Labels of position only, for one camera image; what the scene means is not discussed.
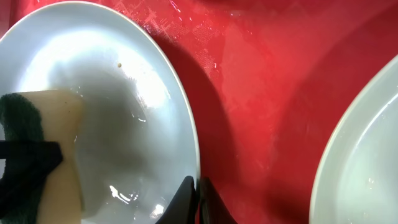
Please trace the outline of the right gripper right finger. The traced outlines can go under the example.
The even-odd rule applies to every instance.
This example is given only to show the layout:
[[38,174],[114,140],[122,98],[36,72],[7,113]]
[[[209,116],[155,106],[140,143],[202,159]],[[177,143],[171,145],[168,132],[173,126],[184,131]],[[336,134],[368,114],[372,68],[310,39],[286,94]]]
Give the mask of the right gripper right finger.
[[237,224],[208,177],[200,180],[200,223]]

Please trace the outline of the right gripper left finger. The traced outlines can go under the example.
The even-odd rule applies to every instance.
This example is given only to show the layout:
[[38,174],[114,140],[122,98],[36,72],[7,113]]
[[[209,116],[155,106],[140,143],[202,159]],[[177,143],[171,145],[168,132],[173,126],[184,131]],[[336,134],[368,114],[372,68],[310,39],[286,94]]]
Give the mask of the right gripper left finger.
[[156,224],[194,224],[196,212],[197,195],[194,179],[192,176],[186,176]]

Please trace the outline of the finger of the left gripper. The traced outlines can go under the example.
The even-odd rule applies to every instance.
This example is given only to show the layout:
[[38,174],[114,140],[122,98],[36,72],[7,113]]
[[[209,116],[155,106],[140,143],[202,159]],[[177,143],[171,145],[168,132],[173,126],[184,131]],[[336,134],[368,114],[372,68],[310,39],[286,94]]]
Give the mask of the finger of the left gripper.
[[57,142],[1,141],[1,159],[6,163],[1,177],[3,218],[32,198],[63,155]]

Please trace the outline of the green yellow sponge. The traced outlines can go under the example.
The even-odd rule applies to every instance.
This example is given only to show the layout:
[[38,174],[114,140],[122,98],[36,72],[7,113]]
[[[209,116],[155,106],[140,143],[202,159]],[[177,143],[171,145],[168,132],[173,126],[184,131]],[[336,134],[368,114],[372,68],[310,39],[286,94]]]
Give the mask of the green yellow sponge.
[[74,143],[83,102],[61,90],[1,97],[1,223],[79,224]]

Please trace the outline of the light blue front plate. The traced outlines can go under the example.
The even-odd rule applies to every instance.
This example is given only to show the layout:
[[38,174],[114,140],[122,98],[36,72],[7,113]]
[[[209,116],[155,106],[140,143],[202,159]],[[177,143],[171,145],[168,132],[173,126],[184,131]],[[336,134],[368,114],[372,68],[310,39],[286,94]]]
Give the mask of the light blue front plate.
[[200,178],[187,96],[161,48],[99,4],[50,4],[1,38],[1,93],[68,90],[84,102],[75,139],[83,223],[155,223]]

